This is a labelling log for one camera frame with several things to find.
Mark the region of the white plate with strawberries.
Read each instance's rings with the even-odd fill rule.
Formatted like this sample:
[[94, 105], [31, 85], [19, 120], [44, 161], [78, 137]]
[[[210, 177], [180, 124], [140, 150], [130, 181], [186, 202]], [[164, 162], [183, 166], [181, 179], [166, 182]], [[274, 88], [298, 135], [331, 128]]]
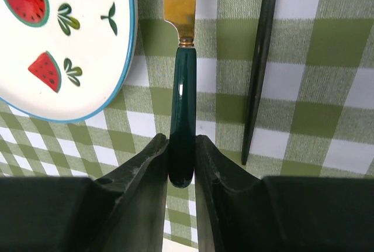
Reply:
[[79, 122], [120, 91], [137, 0], [1, 0], [1, 100], [38, 119]]

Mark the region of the green handled knife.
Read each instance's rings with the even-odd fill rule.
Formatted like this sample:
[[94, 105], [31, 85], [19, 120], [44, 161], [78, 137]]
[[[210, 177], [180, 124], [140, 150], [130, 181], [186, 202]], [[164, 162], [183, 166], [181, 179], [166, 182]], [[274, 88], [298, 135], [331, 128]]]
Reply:
[[196, 0], [163, 0], [164, 19], [178, 32], [169, 136], [168, 175], [173, 186], [191, 184], [196, 160]]

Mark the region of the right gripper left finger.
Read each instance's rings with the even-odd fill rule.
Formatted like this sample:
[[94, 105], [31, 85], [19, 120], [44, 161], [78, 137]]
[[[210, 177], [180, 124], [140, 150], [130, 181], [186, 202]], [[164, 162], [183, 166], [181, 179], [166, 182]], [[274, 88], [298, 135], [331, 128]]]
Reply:
[[98, 179], [1, 179], [2, 251], [161, 251], [168, 140]]

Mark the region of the black spoon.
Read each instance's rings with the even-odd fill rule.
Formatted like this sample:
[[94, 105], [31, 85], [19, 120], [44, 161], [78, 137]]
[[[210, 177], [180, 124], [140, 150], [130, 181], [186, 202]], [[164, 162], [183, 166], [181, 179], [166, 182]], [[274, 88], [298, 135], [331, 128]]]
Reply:
[[241, 150], [242, 165], [247, 163], [254, 134], [271, 41], [275, 3], [276, 0], [262, 0], [261, 2], [245, 113], [245, 128]]

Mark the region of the green white checkered tablecloth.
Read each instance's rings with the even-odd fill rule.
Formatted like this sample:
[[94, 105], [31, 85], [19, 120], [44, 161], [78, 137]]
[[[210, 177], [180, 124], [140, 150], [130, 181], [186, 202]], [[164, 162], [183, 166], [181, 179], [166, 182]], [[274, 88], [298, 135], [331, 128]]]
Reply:
[[[196, 132], [265, 176], [373, 180], [373, 0], [276, 0], [264, 83], [241, 163], [262, 0], [196, 0]], [[129, 73], [79, 122], [29, 116], [1, 100], [1, 175], [100, 178], [169, 134], [178, 34], [163, 0], [137, 0]]]

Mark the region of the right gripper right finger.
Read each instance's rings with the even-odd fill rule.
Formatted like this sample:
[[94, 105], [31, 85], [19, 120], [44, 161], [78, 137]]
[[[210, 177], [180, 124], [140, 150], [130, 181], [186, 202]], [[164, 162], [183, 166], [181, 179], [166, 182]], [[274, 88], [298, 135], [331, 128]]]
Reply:
[[257, 178], [196, 138], [200, 251], [372, 251], [373, 180]]

